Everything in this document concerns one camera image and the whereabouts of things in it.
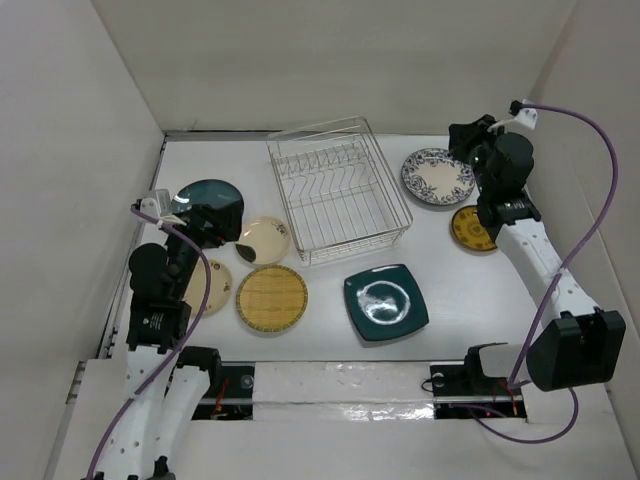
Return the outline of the blue floral white plate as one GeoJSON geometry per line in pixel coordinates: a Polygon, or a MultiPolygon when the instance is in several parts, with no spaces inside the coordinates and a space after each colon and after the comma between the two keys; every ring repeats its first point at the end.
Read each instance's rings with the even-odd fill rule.
{"type": "Polygon", "coordinates": [[[471,167],[453,159],[445,149],[413,152],[405,159],[400,176],[414,197],[432,206],[456,205],[475,189],[471,167]]]}

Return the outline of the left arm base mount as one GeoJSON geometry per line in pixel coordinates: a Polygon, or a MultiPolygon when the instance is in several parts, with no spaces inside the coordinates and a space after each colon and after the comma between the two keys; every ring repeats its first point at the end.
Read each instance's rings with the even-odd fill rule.
{"type": "Polygon", "coordinates": [[[254,385],[254,363],[223,363],[214,386],[200,400],[192,419],[252,420],[254,385]]]}

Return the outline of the woven bamboo round plate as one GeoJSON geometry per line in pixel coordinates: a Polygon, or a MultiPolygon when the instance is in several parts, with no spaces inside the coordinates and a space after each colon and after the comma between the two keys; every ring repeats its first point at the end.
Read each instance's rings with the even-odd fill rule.
{"type": "Polygon", "coordinates": [[[235,303],[246,326],[262,333],[280,333],[301,319],[308,299],[306,283],[296,271],[270,265],[256,269],[242,280],[235,303]]]}

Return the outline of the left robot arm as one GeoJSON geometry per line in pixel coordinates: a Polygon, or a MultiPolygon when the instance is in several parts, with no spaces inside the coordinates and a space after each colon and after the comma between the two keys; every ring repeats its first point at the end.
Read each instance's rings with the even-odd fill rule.
{"type": "Polygon", "coordinates": [[[142,201],[131,211],[167,239],[142,244],[129,257],[125,400],[96,447],[89,479],[174,478],[172,459],[199,402],[223,382],[218,351],[187,343],[204,311],[192,310],[184,295],[198,265],[205,267],[205,286],[212,286],[204,251],[239,239],[243,201],[198,204],[161,218],[146,213],[142,201]]]}

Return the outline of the round teal glazed plate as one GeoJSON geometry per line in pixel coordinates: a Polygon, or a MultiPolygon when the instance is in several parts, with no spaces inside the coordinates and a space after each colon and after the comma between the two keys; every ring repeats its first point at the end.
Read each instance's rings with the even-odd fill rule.
{"type": "Polygon", "coordinates": [[[195,205],[208,205],[215,211],[221,210],[221,224],[229,227],[237,238],[242,226],[244,198],[231,183],[219,179],[203,179],[183,187],[172,199],[172,213],[184,216],[195,205]]]}

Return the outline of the cream plate with black blotch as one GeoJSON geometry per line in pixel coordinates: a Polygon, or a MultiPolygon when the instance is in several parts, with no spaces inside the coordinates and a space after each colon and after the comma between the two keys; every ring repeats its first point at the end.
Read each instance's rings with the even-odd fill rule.
{"type": "Polygon", "coordinates": [[[291,235],[285,222],[271,216],[261,216],[245,223],[237,253],[253,265],[270,265],[279,262],[287,254],[291,235]]]}

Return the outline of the dark green square plate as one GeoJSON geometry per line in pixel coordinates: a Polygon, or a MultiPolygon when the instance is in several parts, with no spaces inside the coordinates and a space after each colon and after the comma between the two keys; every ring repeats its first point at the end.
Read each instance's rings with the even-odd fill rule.
{"type": "Polygon", "coordinates": [[[365,342],[390,342],[414,334],[429,323],[420,287],[405,264],[390,264],[344,280],[345,307],[365,342]]]}

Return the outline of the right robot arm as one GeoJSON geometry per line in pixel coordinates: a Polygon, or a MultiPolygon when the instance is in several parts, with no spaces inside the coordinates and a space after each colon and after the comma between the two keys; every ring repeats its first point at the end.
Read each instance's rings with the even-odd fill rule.
{"type": "Polygon", "coordinates": [[[449,152],[472,169],[480,195],[481,226],[510,260],[538,309],[522,345],[495,343],[472,348],[478,359],[462,368],[462,381],[484,393],[498,377],[533,383],[548,392],[600,384],[614,375],[626,323],[602,309],[577,283],[548,238],[525,184],[534,167],[534,147],[485,115],[448,128],[449,152]]]}

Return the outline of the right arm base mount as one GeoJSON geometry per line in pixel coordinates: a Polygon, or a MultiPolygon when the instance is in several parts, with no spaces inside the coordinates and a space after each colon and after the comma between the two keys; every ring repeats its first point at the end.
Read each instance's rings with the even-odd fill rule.
{"type": "Polygon", "coordinates": [[[432,364],[421,389],[432,395],[435,418],[527,418],[520,389],[511,390],[503,378],[474,382],[463,364],[432,364]]]}

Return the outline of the small yellow patterned plate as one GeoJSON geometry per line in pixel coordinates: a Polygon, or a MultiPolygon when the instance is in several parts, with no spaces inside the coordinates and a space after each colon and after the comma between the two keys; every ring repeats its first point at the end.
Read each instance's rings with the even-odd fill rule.
{"type": "Polygon", "coordinates": [[[451,219],[451,233],[462,247],[474,252],[491,252],[497,246],[481,225],[476,205],[458,209],[451,219]]]}

